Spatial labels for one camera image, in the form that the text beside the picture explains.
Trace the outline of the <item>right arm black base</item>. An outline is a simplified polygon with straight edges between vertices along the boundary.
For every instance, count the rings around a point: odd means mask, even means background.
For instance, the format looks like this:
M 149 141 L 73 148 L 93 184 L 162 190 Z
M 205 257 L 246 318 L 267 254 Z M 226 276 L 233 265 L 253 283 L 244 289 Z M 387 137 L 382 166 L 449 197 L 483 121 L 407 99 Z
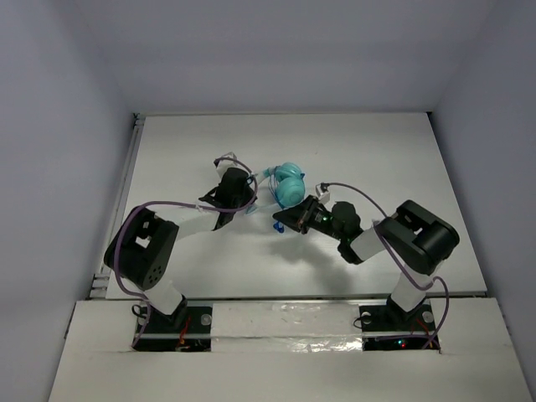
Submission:
M 399 309 L 390 299 L 360 306 L 352 326 L 364 335 L 364 351 L 441 350 L 427 298 L 411 312 Z

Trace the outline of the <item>teal cat-ear headphones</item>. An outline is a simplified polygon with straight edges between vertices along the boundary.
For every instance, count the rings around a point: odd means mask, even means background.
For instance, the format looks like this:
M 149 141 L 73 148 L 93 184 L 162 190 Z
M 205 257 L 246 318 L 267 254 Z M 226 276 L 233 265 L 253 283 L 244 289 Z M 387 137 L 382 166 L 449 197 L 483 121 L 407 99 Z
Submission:
M 267 204 L 254 202 L 246 209 L 246 215 L 265 210 L 289 209 L 298 205 L 305 198 L 305 173 L 293 162 L 267 167 L 255 172 L 253 177 L 258 185 L 261 185 L 265 180 L 268 181 L 270 198 Z

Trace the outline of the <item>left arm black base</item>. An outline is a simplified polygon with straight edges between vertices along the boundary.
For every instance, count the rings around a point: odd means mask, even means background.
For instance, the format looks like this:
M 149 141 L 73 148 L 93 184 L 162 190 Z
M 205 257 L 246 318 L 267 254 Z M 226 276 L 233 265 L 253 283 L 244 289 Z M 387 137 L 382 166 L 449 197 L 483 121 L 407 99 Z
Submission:
M 138 352 L 210 352 L 213 306 L 183 300 L 172 315 L 153 309 L 149 321 L 147 307 L 135 304 L 131 312 L 137 318 L 134 350 Z

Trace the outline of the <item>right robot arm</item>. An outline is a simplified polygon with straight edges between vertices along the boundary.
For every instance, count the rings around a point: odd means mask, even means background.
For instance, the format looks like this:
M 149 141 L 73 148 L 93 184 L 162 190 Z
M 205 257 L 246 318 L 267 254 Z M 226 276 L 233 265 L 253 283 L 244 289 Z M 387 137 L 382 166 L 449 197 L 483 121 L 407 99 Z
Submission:
M 394 257 L 401 264 L 401 274 L 388 297 L 386 317 L 398 329 L 416 320 L 416 309 L 433 286 L 433 275 L 460 243 L 453 226 L 412 200 L 369 229 L 361 227 L 353 204 L 336 202 L 327 209 L 313 196 L 273 218 L 302 235 L 313 229 L 337 240 L 338 252 L 349 264 L 362 264 L 383 251 Z

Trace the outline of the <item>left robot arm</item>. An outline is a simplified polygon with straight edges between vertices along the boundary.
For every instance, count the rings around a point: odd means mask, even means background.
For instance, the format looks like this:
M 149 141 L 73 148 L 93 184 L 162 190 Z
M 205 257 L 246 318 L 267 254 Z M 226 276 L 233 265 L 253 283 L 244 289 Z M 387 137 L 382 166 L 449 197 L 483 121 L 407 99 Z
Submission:
M 157 312 L 167 330 L 177 330 L 185 323 L 188 302 L 173 283 L 162 282 L 175 243 L 223 228 L 255 202 L 257 189 L 251 173 L 229 167 L 218 186 L 199 199 L 199 206 L 170 202 L 169 209 L 157 210 L 166 204 L 139 205 L 108 245 L 103 262 L 117 280 L 127 279 L 140 291 L 138 296 Z

